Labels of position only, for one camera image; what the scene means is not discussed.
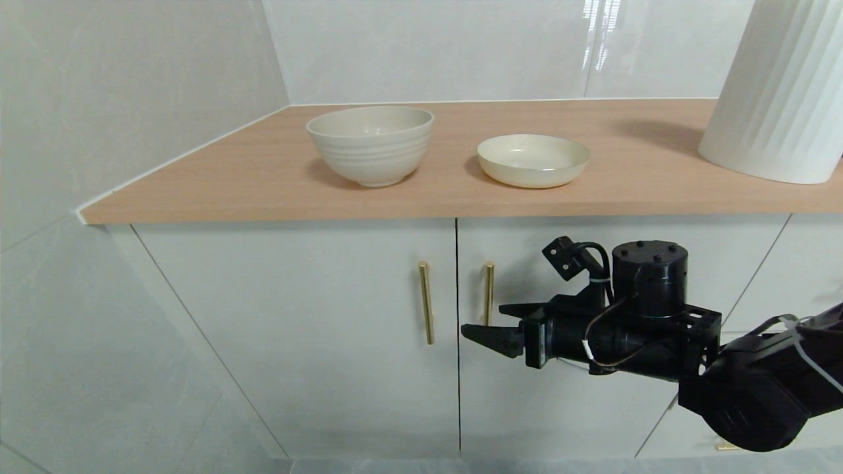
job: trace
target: white cabinet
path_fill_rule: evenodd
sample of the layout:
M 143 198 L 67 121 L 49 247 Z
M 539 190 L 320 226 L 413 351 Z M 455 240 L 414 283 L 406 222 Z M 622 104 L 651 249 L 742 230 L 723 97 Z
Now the white cabinet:
M 758 268 L 786 215 L 459 219 L 459 319 L 479 323 L 483 267 L 495 263 L 495 307 L 574 294 L 541 255 L 554 238 L 607 251 L 631 240 L 672 240 L 690 253 L 688 302 L 726 314 Z M 500 315 L 491 323 L 516 326 Z M 592 376 L 561 361 L 542 370 L 467 339 L 459 343 L 462 452 L 496 458 L 632 457 L 676 386 L 631 374 Z
M 453 219 L 136 229 L 291 457 L 459 456 Z
M 743 332 L 723 333 L 728 343 Z M 843 444 L 843 411 L 826 413 L 808 420 L 793 442 L 783 450 L 819 448 Z M 706 422 L 690 410 L 671 405 L 638 454 L 641 458 L 699 457 L 746 454 L 736 450 L 708 428 Z
M 843 214 L 794 214 L 724 329 L 746 332 L 775 315 L 816 315 L 840 301 Z

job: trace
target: cream ceramic bowl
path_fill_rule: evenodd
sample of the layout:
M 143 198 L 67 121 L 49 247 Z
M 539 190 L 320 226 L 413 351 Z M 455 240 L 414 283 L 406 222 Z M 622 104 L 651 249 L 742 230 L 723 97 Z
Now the cream ceramic bowl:
M 584 145 L 548 135 L 502 135 L 477 147 L 480 167 L 511 186 L 547 188 L 570 183 L 585 169 L 591 153 Z
M 357 107 L 307 124 L 325 163 L 362 186 L 389 186 L 418 168 L 427 152 L 433 114 L 392 105 Z

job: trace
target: white vase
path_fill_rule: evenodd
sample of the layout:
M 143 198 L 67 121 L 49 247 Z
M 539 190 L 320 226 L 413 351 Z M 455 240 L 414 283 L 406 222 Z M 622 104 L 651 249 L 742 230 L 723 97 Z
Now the white vase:
M 843 0 L 755 0 L 699 151 L 768 180 L 831 177 L 843 154 Z

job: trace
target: floor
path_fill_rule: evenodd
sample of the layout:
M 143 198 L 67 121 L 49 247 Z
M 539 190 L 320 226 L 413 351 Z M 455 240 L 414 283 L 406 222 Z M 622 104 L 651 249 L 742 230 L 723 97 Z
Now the floor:
M 725 455 L 672 460 L 296 460 L 288 474 L 831 474 L 835 472 L 843 472 L 843 446 L 764 455 Z

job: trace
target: gold handle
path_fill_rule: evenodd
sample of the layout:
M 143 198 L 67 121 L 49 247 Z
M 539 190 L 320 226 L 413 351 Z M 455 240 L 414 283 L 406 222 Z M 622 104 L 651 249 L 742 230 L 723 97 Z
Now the gold handle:
M 483 325 L 491 324 L 491 307 L 495 293 L 495 262 L 486 262 L 486 305 L 483 308 Z
M 738 450 L 741 450 L 742 448 L 739 448 L 738 446 L 735 446 L 732 443 L 724 442 L 723 444 L 718 444 L 718 445 L 714 446 L 714 449 L 718 450 L 718 451 L 738 451 Z
M 421 275 L 421 303 L 424 305 L 424 326 L 427 333 L 427 345 L 433 345 L 433 310 L 430 304 L 430 266 L 426 261 L 419 262 Z

